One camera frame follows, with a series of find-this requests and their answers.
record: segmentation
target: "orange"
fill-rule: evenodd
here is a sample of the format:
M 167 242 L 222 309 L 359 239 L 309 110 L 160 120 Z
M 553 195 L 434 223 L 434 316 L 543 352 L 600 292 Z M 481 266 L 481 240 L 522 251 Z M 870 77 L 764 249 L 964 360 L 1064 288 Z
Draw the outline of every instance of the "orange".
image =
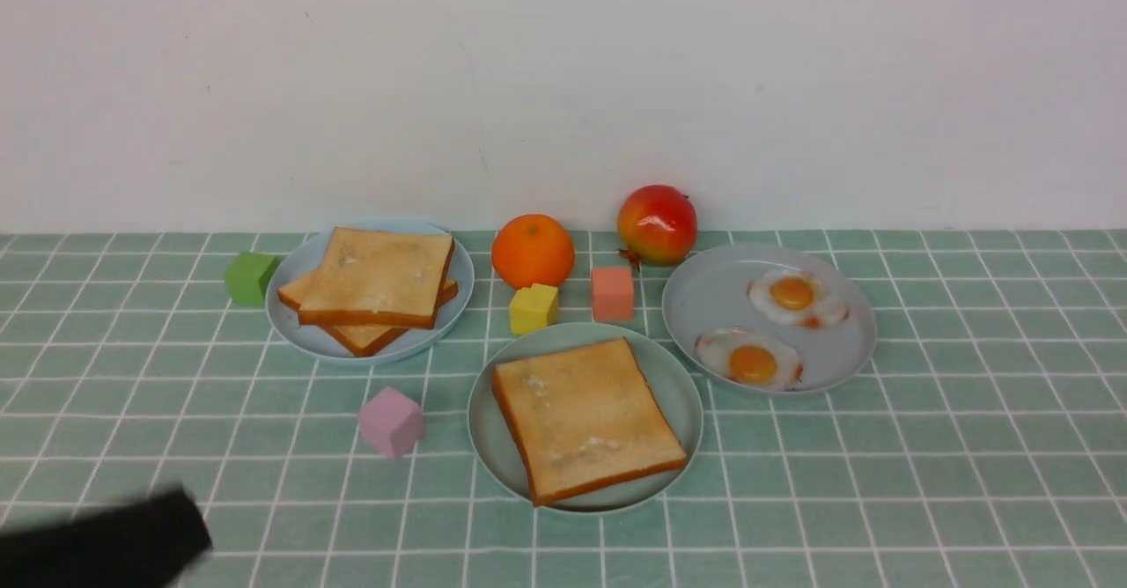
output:
M 497 232 L 491 256 L 497 275 L 514 289 L 558 287 L 575 267 L 575 243 L 548 215 L 518 215 Z

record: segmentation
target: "plastic fruit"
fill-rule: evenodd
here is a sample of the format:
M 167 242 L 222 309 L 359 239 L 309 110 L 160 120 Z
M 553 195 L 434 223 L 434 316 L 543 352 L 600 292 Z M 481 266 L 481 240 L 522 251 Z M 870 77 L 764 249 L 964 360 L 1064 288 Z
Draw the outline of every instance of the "plastic fruit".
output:
M 678 264 L 696 243 L 696 211 L 676 187 L 640 187 L 619 211 L 619 238 L 627 246 L 619 255 L 636 270 L 640 262 Z
M 514 289 L 558 287 L 575 267 L 575 243 L 562 224 L 542 214 L 511 220 L 494 239 L 494 268 Z

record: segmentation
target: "black object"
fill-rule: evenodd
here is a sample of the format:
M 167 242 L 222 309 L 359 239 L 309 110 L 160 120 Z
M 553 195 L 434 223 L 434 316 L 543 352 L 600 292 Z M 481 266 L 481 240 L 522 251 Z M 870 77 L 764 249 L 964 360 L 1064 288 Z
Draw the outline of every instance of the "black object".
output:
M 163 588 L 212 546 L 181 488 L 73 522 L 0 534 L 2 588 Z

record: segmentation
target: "toast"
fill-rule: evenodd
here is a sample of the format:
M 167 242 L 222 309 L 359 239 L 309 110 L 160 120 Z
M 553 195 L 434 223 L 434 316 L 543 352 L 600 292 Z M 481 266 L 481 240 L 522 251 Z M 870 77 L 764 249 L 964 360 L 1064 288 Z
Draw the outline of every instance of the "toast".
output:
M 278 301 L 294 311 L 301 309 L 302 300 L 305 299 L 305 292 L 309 291 L 310 283 L 313 280 L 314 271 L 316 269 L 278 287 Z M 438 306 L 442 308 L 443 304 L 454 300 L 455 295 L 458 295 L 458 283 L 452 278 L 446 278 L 446 284 L 443 284 L 442 291 L 438 292 Z M 332 339 L 354 356 L 373 356 L 401 338 L 403 332 L 409 331 L 410 328 L 322 324 L 321 330 L 329 332 Z
M 499 364 L 492 392 L 534 507 L 689 462 L 624 338 Z
M 454 253 L 449 234 L 336 228 L 298 310 L 302 324 L 434 328 Z

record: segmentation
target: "yellow cube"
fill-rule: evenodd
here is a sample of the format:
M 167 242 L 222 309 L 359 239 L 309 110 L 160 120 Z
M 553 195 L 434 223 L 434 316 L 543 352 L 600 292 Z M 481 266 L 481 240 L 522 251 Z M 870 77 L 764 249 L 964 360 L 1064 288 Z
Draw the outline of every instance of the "yellow cube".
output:
M 554 324 L 560 317 L 560 292 L 547 284 L 520 289 L 508 303 L 508 327 L 514 336 Z

